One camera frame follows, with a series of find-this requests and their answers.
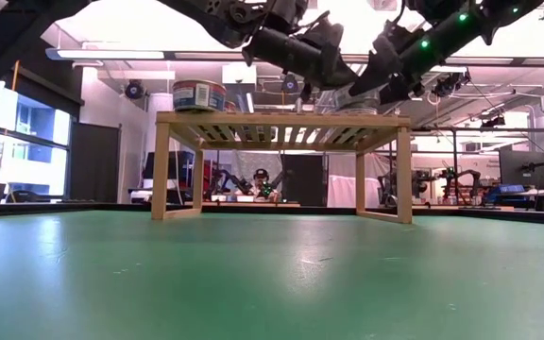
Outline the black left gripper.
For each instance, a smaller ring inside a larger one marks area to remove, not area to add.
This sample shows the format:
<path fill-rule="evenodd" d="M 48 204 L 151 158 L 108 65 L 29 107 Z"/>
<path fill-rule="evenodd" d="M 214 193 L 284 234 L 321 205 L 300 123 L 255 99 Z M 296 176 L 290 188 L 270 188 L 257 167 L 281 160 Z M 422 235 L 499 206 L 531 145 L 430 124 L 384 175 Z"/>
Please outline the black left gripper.
<path fill-rule="evenodd" d="M 328 18 L 320 19 L 309 30 L 309 41 L 320 51 L 316 60 L 313 84 L 320 89 L 337 89 L 353 83 L 357 75 L 344 62 L 339 47 L 344 27 L 332 24 Z M 299 95 L 306 103 L 312 96 L 313 86 L 305 82 Z"/>

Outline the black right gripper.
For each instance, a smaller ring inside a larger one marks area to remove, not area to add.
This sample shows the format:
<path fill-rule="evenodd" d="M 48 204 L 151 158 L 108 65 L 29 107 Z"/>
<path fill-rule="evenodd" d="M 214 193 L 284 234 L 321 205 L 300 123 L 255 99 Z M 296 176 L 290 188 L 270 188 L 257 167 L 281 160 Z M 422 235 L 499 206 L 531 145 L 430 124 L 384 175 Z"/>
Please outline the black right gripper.
<path fill-rule="evenodd" d="M 403 26 L 386 21 L 380 35 L 373 42 L 375 54 L 363 73 L 349 88 L 351 96 L 366 93 L 385 85 L 380 90 L 380 104 L 391 104 L 410 99 L 409 94 L 416 97 L 425 93 L 421 78 L 397 75 L 404 62 L 400 54 L 418 39 L 418 31 L 411 32 Z"/>

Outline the green white can silver lid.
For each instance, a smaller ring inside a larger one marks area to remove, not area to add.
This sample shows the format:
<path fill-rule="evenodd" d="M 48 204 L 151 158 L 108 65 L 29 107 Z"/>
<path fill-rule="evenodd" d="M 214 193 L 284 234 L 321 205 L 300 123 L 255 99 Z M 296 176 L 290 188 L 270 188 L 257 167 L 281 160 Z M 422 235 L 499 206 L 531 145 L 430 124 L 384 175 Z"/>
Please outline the green white can silver lid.
<path fill-rule="evenodd" d="M 334 106 L 339 110 L 346 109 L 377 109 L 380 105 L 379 92 L 370 90 L 364 93 L 351 95 L 351 86 L 345 86 L 332 93 Z"/>

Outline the wooden slatted shelf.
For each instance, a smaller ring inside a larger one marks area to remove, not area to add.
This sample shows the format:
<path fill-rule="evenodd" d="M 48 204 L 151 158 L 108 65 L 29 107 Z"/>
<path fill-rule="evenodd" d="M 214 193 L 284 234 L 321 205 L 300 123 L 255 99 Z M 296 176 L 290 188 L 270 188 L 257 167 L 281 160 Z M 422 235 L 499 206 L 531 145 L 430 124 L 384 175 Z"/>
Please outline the wooden slatted shelf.
<path fill-rule="evenodd" d="M 195 164 L 193 207 L 169 212 L 167 177 L 171 139 L 195 152 Z M 164 220 L 202 212 L 205 150 L 309 150 L 355 155 L 355 210 L 358 216 L 410 224 L 413 221 L 410 142 L 409 118 L 361 110 L 332 114 L 160 111 L 156 115 L 151 218 Z M 366 155 L 391 143 L 396 144 L 397 212 L 368 212 Z"/>

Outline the white ceiling box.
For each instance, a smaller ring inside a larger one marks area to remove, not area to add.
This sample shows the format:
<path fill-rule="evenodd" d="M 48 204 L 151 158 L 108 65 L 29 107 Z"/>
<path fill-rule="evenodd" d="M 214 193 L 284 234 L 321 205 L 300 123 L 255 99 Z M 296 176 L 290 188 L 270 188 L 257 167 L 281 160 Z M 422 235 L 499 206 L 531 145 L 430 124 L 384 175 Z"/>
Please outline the white ceiling box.
<path fill-rule="evenodd" d="M 255 84 L 257 68 L 241 62 L 233 62 L 222 67 L 222 82 L 224 84 Z"/>

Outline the black partition panel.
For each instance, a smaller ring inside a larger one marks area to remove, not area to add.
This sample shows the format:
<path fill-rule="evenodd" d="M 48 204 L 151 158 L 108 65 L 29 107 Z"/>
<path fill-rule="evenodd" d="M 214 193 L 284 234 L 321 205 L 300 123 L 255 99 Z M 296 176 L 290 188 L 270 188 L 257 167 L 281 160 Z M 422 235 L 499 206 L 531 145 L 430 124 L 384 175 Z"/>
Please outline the black partition panel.
<path fill-rule="evenodd" d="M 282 197 L 306 207 L 324 207 L 326 202 L 323 156 L 316 154 L 283 155 L 286 175 Z"/>

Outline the black pipe rack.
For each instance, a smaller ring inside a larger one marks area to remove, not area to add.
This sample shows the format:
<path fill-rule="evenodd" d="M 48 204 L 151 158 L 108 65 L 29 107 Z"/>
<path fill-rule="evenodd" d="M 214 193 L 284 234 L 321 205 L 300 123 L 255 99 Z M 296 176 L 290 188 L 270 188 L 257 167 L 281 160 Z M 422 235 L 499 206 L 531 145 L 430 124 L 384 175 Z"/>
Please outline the black pipe rack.
<path fill-rule="evenodd" d="M 544 127 L 427 127 L 415 130 L 413 138 L 416 167 L 434 171 L 447 167 L 457 173 L 474 170 L 488 186 L 502 184 L 501 150 L 544 154 Z"/>

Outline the white cloth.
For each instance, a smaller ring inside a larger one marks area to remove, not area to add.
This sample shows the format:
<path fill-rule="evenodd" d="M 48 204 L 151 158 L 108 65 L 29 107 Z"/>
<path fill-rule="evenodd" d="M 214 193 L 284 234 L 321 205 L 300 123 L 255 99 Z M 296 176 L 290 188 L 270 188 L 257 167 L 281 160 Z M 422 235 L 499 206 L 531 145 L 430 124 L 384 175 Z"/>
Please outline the white cloth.
<path fill-rule="evenodd" d="M 354 208 L 356 204 L 354 154 L 331 154 L 329 156 L 328 208 Z M 389 160 L 377 154 L 365 156 L 365 206 L 368 209 L 380 206 L 378 177 L 389 171 Z"/>

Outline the person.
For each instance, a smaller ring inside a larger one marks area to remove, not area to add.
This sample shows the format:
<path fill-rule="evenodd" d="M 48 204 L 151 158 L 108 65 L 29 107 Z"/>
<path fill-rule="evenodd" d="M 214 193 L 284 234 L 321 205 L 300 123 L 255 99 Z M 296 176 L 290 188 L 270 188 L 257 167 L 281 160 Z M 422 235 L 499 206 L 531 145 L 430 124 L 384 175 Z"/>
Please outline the person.
<path fill-rule="evenodd" d="M 259 168 L 255 171 L 249 194 L 254 197 L 255 202 L 279 202 L 281 194 L 272 186 L 269 181 L 268 172 Z"/>

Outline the long ceiling light bar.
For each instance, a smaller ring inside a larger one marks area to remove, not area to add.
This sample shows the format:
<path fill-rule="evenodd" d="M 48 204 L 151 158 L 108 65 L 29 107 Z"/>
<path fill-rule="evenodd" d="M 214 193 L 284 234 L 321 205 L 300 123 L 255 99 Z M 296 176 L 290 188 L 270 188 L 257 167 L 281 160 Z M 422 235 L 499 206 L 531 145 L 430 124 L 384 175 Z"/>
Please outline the long ceiling light bar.
<path fill-rule="evenodd" d="M 241 61 L 240 52 L 185 52 L 150 50 L 101 50 L 46 48 L 51 60 L 172 60 L 172 61 Z M 475 67 L 544 67 L 543 58 L 532 57 L 450 57 L 444 61 L 451 66 Z"/>

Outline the black monitor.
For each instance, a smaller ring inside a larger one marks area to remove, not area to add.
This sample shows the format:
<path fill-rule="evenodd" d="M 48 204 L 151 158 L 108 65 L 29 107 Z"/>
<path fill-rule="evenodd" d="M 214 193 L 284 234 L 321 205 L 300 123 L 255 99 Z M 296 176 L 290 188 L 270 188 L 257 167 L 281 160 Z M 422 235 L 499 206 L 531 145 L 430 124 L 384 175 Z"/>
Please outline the black monitor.
<path fill-rule="evenodd" d="M 544 188 L 544 154 L 532 151 L 499 152 L 502 184 Z"/>

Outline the blue box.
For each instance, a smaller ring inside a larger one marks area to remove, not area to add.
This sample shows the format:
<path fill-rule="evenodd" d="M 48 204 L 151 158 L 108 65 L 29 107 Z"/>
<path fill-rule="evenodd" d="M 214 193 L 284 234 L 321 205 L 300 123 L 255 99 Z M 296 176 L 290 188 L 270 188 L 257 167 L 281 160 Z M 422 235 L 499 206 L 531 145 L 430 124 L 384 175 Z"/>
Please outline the blue box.
<path fill-rule="evenodd" d="M 527 198 L 523 195 L 524 186 L 520 184 L 500 184 L 492 187 L 483 197 L 486 204 L 499 204 L 506 202 L 524 202 Z"/>

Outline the green table mat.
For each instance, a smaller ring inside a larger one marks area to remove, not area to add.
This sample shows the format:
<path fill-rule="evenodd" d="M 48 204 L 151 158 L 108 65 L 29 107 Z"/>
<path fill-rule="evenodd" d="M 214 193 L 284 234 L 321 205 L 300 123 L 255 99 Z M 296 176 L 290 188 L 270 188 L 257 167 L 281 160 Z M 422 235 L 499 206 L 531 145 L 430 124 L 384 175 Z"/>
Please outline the green table mat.
<path fill-rule="evenodd" d="M 544 340 L 544 225 L 0 217 L 0 340 Z"/>

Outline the dark door panel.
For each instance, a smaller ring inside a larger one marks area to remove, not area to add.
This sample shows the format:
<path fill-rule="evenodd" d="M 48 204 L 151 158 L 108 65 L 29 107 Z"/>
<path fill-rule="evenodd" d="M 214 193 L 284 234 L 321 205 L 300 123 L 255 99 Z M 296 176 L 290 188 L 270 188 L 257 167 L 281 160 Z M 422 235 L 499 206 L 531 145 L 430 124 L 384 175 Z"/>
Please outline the dark door panel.
<path fill-rule="evenodd" d="M 120 128 L 73 123 L 70 146 L 69 198 L 116 203 Z"/>

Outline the bright window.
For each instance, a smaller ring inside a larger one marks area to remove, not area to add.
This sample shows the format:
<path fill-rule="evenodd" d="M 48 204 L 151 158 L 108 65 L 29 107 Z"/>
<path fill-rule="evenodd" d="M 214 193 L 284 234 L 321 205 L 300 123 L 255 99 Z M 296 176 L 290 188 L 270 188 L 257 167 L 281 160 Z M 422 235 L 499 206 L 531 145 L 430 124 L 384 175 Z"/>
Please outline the bright window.
<path fill-rule="evenodd" d="M 0 185 L 4 192 L 65 194 L 72 116 L 0 81 Z"/>

